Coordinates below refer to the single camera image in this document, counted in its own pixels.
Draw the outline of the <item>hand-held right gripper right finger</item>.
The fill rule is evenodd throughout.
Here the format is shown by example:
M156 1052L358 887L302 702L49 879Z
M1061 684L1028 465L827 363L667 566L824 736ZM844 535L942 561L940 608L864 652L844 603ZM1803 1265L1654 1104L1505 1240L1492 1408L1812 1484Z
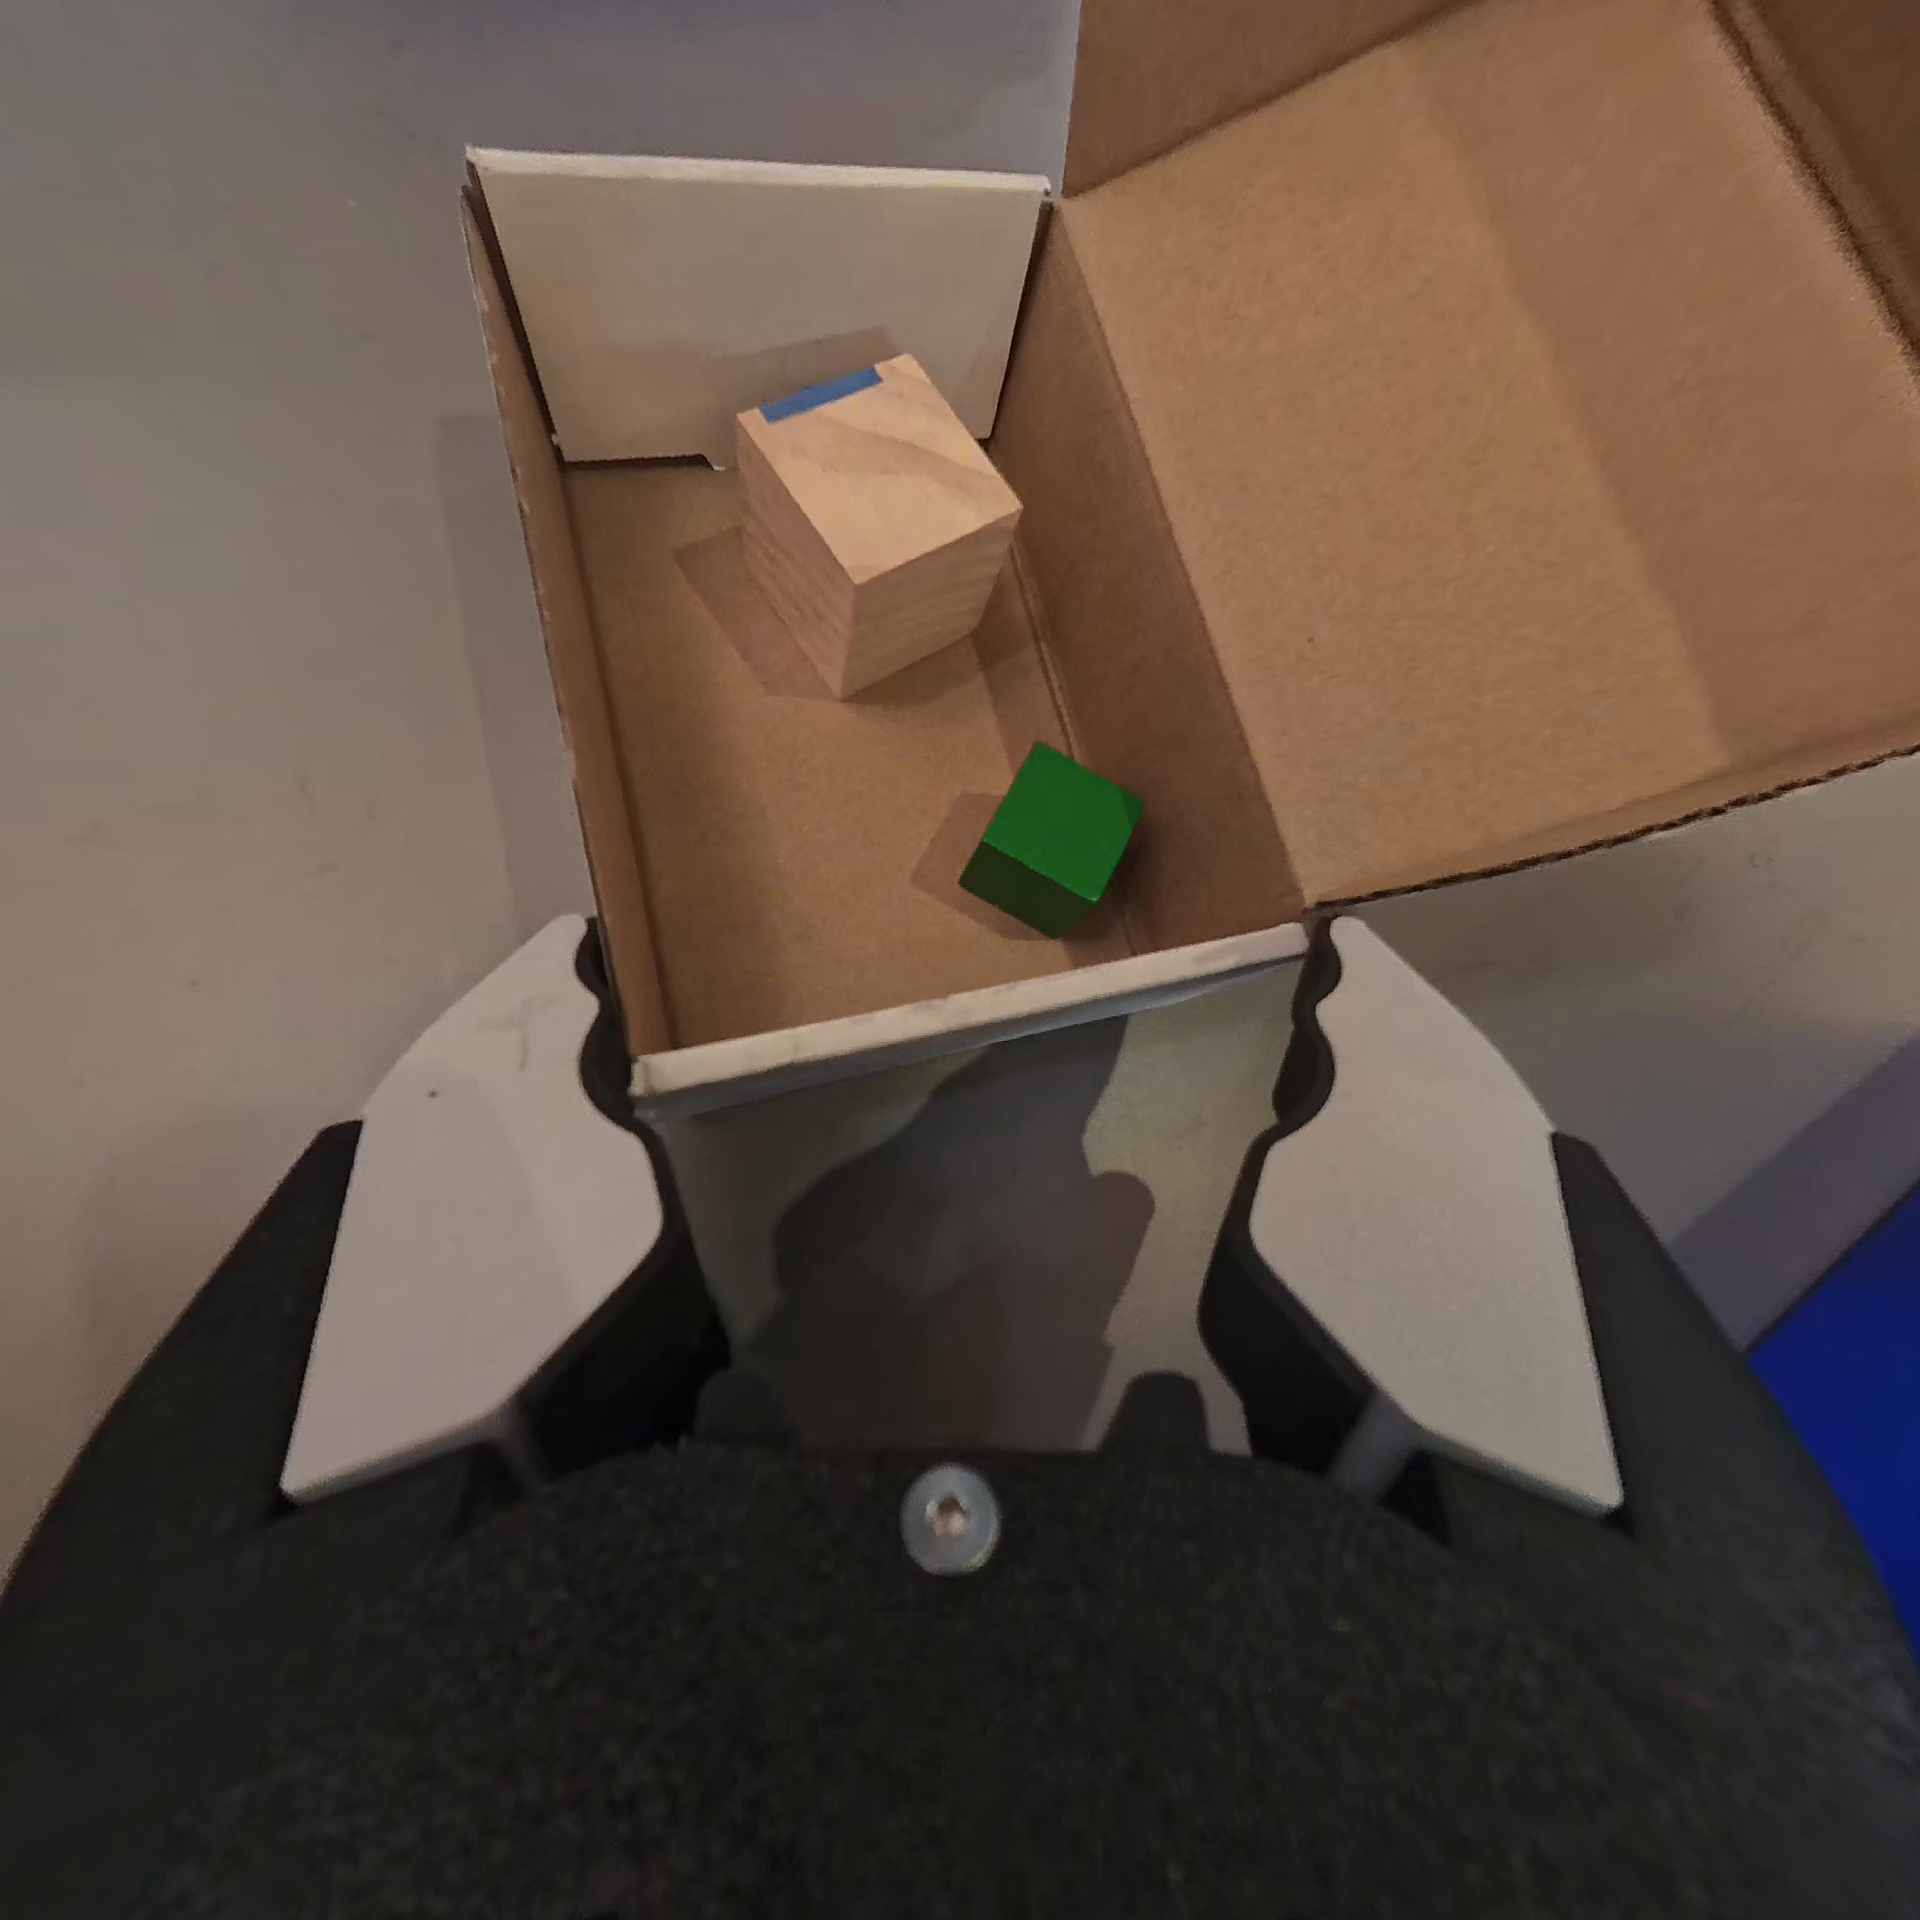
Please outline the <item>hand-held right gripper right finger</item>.
M1417 1457L1625 1505L1551 1124L1357 918L1311 932L1196 1322L1252 1457L1380 1503Z

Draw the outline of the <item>wooden cube with blue tape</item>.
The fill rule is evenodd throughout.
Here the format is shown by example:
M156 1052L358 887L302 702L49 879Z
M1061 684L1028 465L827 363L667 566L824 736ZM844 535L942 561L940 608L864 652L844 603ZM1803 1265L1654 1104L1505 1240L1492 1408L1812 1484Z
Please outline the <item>wooden cube with blue tape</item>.
M749 586L838 702L966 640L1021 518L909 353L735 414Z

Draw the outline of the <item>blue plastic bin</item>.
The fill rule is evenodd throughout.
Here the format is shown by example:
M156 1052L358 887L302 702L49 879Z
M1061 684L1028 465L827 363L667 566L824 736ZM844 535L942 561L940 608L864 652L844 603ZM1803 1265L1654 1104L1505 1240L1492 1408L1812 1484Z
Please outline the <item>blue plastic bin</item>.
M1918 1641L1918 1191L1749 1353Z

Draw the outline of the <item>green cube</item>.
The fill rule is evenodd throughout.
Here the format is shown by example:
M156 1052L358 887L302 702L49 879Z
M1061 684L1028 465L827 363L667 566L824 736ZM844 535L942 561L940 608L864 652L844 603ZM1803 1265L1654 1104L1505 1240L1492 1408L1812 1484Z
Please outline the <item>green cube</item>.
M1040 742L1016 767L958 886L1011 922L1063 939L1101 906L1143 814L1134 791Z

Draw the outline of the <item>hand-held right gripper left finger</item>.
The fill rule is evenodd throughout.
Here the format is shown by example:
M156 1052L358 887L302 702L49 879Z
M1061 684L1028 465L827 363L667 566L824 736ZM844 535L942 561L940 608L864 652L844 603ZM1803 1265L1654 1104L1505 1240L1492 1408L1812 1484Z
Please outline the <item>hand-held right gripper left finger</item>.
M358 1124L291 1503L460 1449L539 1481L689 1434L729 1332L627 1090L595 919L548 922L457 1000Z

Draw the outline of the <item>white cardboard box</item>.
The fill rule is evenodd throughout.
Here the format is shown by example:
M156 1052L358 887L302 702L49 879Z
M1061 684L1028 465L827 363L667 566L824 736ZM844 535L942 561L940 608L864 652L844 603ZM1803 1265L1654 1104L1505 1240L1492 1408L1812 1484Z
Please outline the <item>white cardboard box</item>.
M700 1111L1916 752L1916 4L1078 4L1033 177L469 148L611 994ZM838 702L734 420L909 353L1016 495ZM1043 938L1027 752L1143 818Z

